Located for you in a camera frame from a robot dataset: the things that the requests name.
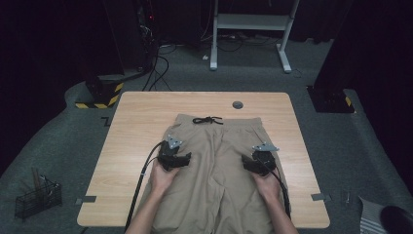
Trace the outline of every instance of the gray carpet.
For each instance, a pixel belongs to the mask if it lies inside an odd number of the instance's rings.
[[[399,205],[411,213],[413,199],[375,137],[355,91],[346,90],[357,113],[316,113],[306,91],[313,85],[331,43],[315,45],[288,42],[286,52],[293,69],[284,74],[274,42],[245,45],[235,52],[218,51],[218,70],[209,71],[209,49],[165,47],[169,61],[164,76],[173,91],[284,92],[289,94],[305,140],[331,224],[326,229],[300,229],[300,233],[359,233],[361,205],[357,196],[382,205]],[[237,47],[220,43],[225,50]],[[159,59],[162,73],[166,63]],[[148,75],[125,83],[122,92],[140,91]],[[77,224],[77,198],[87,191],[100,150],[108,133],[101,117],[112,119],[110,109],[77,109],[74,102],[84,84],[69,89],[67,107],[45,125],[21,150],[0,179],[0,233],[81,233]],[[160,81],[156,90],[168,91]],[[30,190],[31,168],[62,185],[63,205],[25,222],[15,218],[15,200]],[[341,192],[351,191],[351,204],[341,202]],[[91,227],[85,233],[123,233],[123,227]]]

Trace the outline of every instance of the hand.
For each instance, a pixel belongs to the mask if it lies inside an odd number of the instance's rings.
[[[172,169],[170,172],[168,172],[164,169],[164,167],[162,167],[158,160],[154,160],[150,177],[152,181],[151,192],[156,192],[157,194],[164,195],[164,193],[172,184],[172,181],[178,172],[179,168]]]
[[[280,176],[277,169],[274,169],[273,172],[277,176]],[[259,174],[251,173],[251,175],[254,178],[255,183],[257,184],[258,192],[266,202],[270,200],[279,200],[279,194],[281,191],[280,183],[272,174],[261,176]]]

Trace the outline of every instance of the metal stand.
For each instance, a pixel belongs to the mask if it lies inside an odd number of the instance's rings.
[[[294,0],[291,12],[288,16],[266,16],[266,15],[237,15],[237,14],[218,14],[218,0],[215,0],[212,48],[210,51],[210,70],[218,68],[217,62],[217,33],[218,28],[227,29],[255,29],[255,30],[274,30],[284,31],[282,43],[277,44],[277,52],[282,61],[282,68],[285,73],[291,72],[288,58],[285,54],[285,46],[288,36],[294,23],[295,13],[297,12],[300,0]]]

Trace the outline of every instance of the shorts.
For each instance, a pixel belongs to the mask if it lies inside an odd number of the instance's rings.
[[[242,155],[252,146],[271,143],[261,119],[216,119],[223,123],[194,124],[197,117],[179,114],[165,132],[182,140],[177,153],[191,152],[189,166],[181,168],[165,194],[152,233],[274,233],[267,207]],[[272,152],[286,186],[276,152]],[[141,206],[151,189],[147,183]]]

